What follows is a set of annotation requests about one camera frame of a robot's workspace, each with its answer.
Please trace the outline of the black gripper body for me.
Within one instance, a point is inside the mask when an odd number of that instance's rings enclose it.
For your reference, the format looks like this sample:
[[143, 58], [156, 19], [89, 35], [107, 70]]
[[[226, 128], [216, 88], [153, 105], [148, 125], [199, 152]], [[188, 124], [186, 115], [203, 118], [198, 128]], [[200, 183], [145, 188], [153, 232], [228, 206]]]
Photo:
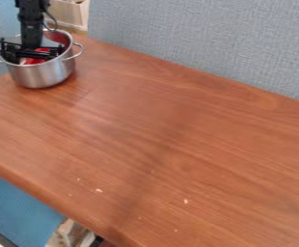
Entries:
[[17, 56], [24, 50], [36, 48], [49, 48], [49, 58], [52, 60], [64, 50], [64, 45], [44, 37], [44, 15], [19, 14], [20, 36], [0, 39], [0, 56], [7, 52], [13, 52]]

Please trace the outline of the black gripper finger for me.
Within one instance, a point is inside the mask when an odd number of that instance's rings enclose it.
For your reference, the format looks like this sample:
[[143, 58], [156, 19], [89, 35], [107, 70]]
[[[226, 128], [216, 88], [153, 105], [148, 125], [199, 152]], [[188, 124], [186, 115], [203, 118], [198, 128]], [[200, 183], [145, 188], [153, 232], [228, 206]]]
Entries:
[[5, 59], [7, 62], [12, 64], [19, 64], [20, 58], [13, 52], [4, 53], [3, 58]]

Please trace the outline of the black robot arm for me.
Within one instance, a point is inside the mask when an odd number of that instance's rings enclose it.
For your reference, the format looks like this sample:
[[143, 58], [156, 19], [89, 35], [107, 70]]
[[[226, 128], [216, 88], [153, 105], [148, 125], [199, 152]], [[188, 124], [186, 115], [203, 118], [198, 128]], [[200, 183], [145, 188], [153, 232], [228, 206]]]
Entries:
[[15, 0], [15, 4], [19, 9], [20, 35], [0, 38], [0, 56], [12, 64], [17, 64], [21, 58], [49, 61], [64, 49], [63, 43], [44, 37], [44, 15], [56, 21], [48, 11], [49, 0]]

